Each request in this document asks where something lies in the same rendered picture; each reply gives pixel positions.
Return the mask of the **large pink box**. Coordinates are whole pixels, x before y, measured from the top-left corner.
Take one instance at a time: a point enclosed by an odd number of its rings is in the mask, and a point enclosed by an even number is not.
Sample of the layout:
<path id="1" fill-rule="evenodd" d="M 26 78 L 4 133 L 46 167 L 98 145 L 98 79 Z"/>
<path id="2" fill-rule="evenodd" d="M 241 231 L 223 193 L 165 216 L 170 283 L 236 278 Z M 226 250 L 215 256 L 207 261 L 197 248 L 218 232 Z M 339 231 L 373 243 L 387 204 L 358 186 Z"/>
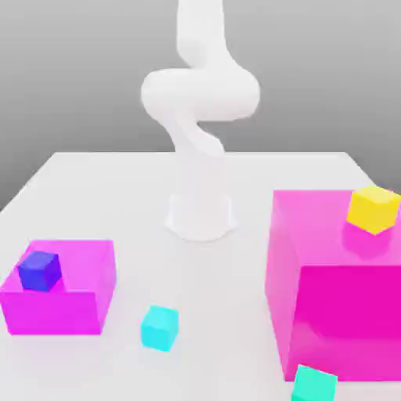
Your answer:
<path id="1" fill-rule="evenodd" d="M 401 381 L 401 216 L 348 224 L 348 190 L 275 190 L 265 294 L 286 381 L 299 365 L 339 381 Z"/>

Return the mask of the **small turquoise cube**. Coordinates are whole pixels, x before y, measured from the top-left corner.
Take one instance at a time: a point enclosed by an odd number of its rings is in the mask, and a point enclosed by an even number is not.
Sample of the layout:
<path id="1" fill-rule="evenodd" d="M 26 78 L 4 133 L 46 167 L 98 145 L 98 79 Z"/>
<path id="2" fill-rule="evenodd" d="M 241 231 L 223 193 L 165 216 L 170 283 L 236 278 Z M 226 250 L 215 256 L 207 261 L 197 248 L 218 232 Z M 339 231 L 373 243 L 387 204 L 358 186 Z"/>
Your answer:
<path id="1" fill-rule="evenodd" d="M 338 377 L 299 364 L 291 401 L 334 401 Z"/>

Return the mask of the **small blue cube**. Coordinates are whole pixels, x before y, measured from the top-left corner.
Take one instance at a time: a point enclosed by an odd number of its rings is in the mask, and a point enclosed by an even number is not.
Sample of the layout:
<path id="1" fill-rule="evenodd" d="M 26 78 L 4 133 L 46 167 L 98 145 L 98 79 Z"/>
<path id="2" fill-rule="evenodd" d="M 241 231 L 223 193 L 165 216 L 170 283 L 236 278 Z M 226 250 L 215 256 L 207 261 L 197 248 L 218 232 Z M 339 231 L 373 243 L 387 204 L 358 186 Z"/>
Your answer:
<path id="1" fill-rule="evenodd" d="M 17 266 L 23 289 L 49 292 L 62 277 L 59 255 L 32 251 Z"/>

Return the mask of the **large magenta box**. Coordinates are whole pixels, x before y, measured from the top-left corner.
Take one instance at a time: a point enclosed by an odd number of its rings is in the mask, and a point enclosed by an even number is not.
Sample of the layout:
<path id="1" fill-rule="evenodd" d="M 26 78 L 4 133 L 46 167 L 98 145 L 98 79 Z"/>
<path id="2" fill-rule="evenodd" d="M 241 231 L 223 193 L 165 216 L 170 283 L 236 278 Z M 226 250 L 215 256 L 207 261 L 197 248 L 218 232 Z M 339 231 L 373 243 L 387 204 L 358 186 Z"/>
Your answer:
<path id="1" fill-rule="evenodd" d="M 0 286 L 0 305 L 10 334 L 101 334 L 116 287 L 111 240 L 33 240 L 34 251 L 59 255 L 62 276 L 50 291 L 21 283 L 18 266 Z"/>

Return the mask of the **small yellow cube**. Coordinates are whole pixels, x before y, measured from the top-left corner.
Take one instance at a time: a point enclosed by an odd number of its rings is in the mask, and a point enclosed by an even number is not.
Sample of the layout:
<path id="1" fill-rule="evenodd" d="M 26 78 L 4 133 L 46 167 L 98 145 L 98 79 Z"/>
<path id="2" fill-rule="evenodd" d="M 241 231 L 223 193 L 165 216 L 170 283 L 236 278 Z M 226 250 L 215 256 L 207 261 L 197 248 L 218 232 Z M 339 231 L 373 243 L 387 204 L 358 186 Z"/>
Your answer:
<path id="1" fill-rule="evenodd" d="M 372 235 L 396 224 L 401 195 L 376 185 L 352 192 L 346 221 Z"/>

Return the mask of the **small cyan cube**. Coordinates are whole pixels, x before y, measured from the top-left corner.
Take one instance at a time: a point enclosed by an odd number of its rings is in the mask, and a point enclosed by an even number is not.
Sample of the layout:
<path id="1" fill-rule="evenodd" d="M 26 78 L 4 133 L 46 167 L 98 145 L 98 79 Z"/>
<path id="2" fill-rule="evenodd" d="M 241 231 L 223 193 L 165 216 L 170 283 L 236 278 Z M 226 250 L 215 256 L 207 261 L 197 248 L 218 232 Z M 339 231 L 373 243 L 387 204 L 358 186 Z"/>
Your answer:
<path id="1" fill-rule="evenodd" d="M 152 305 L 140 325 L 142 345 L 169 352 L 179 333 L 179 312 L 164 306 Z"/>

